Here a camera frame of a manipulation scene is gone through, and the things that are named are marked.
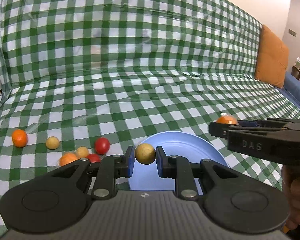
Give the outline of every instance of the blue plate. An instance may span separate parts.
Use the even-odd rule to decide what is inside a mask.
[[[192,163],[209,158],[228,166],[221,153],[206,140],[184,132],[168,131],[154,134],[142,143],[149,143],[154,148],[162,146],[166,155],[179,155],[186,157]],[[198,179],[195,179],[199,194],[202,190]],[[135,161],[133,175],[129,179],[131,190],[174,190],[174,179],[161,179],[158,175],[157,165],[154,161],[144,165]]]

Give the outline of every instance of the tangerine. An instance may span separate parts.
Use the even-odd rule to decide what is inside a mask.
[[[217,121],[218,123],[238,124],[237,119],[230,114],[220,116]]]
[[[64,166],[78,159],[74,153],[66,153],[59,159],[59,165]]]
[[[15,147],[22,148],[26,146],[28,142],[28,136],[25,131],[17,129],[12,133],[12,143]]]

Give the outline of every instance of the blue sofa cushion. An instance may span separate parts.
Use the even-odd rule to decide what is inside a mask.
[[[300,81],[290,73],[286,72],[283,88],[279,89],[287,99],[300,109]]]

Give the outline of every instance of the yellow ball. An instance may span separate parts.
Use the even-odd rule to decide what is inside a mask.
[[[90,154],[90,152],[86,147],[81,146],[76,150],[76,154],[79,158],[85,158]]]
[[[141,143],[134,151],[134,156],[141,164],[151,164],[155,160],[155,150],[148,143]]]
[[[46,140],[46,146],[50,150],[55,150],[59,147],[59,139],[57,137],[51,136]]]

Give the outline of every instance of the wooden ball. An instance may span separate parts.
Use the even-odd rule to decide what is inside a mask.
[[[57,137],[51,136],[46,140],[46,147],[50,150],[55,150],[59,147],[59,139]]]
[[[148,143],[141,143],[134,151],[134,156],[141,164],[151,164],[155,160],[155,150]]]
[[[216,122],[228,123],[228,124],[238,124],[237,119],[231,114],[227,114],[227,115],[223,115],[223,116],[219,117]]]
[[[81,146],[76,150],[76,154],[78,158],[86,158],[90,154],[90,152],[86,147]]]

